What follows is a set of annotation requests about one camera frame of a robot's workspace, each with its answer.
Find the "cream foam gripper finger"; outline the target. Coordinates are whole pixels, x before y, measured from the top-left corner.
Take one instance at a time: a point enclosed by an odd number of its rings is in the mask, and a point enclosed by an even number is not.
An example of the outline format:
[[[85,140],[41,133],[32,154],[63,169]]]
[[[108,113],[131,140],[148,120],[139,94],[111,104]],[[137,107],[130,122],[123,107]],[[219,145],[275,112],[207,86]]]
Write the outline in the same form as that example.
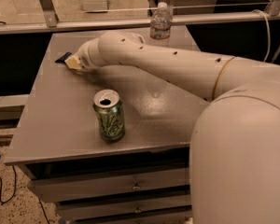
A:
[[[69,69],[73,69],[73,70],[81,70],[82,69],[81,61],[76,54],[68,57],[65,60],[65,64],[67,65],[67,67]]]

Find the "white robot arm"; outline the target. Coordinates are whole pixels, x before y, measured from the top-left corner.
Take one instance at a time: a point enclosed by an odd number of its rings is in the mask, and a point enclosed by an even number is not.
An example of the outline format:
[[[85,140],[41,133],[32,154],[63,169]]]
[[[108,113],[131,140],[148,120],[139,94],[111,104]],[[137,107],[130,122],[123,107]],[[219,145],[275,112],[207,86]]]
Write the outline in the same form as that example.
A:
[[[209,101],[191,135],[194,224],[280,224],[280,65],[114,31],[65,62],[75,70],[132,65]]]

